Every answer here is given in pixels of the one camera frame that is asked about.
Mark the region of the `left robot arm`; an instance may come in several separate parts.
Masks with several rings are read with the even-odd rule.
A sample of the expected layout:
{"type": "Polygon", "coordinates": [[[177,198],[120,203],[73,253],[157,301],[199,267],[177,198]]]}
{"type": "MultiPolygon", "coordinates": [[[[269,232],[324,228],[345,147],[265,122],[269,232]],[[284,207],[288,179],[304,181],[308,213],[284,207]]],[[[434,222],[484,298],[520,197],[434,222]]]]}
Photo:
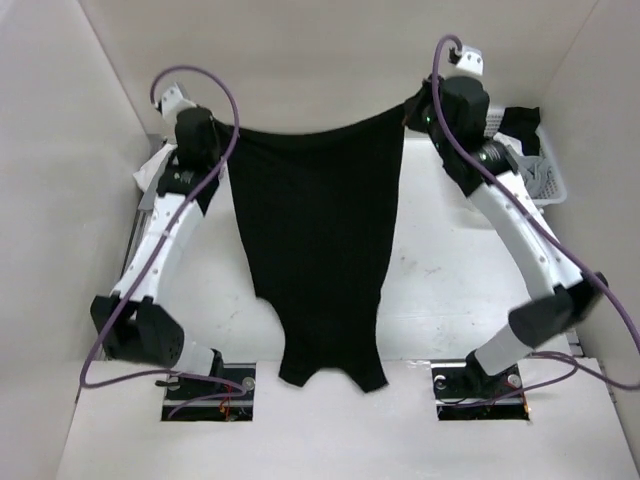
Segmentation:
{"type": "Polygon", "coordinates": [[[219,188],[220,141],[207,108],[189,105],[176,115],[177,145],[157,181],[150,219],[131,263],[90,314],[108,357],[190,375],[206,399],[224,387],[221,355],[198,344],[164,308],[171,280],[190,237],[219,188]]]}

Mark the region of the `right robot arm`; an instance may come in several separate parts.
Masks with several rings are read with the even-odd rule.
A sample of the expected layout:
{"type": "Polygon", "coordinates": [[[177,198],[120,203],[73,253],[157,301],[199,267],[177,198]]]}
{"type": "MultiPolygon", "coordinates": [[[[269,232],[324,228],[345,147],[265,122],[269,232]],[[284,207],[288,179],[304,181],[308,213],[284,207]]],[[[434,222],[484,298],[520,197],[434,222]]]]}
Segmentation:
{"type": "Polygon", "coordinates": [[[550,244],[554,235],[529,197],[513,149],[485,136],[489,95],[479,80],[426,78],[404,108],[406,126],[430,137],[446,174],[494,227],[530,296],[465,359],[466,388],[487,395],[500,374],[583,321],[602,294],[550,244]]]}

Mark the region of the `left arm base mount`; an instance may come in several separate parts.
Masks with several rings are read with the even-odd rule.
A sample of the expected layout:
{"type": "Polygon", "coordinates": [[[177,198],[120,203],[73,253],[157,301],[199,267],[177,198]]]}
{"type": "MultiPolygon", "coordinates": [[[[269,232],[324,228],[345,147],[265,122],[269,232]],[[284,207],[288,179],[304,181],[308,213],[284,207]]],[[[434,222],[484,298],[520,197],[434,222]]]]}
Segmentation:
{"type": "Polygon", "coordinates": [[[155,385],[164,390],[161,420],[164,422],[249,422],[253,420],[256,363],[226,364],[222,377],[232,386],[168,376],[155,385]]]}

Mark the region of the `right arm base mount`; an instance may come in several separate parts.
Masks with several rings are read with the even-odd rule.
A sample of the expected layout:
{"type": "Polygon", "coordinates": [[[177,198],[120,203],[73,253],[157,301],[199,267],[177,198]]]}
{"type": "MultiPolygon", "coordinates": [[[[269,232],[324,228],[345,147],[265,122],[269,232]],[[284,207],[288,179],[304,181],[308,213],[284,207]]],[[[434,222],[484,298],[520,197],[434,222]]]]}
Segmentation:
{"type": "Polygon", "coordinates": [[[434,360],[430,369],[440,421],[529,420],[517,365],[494,376],[466,359],[434,360]]]}

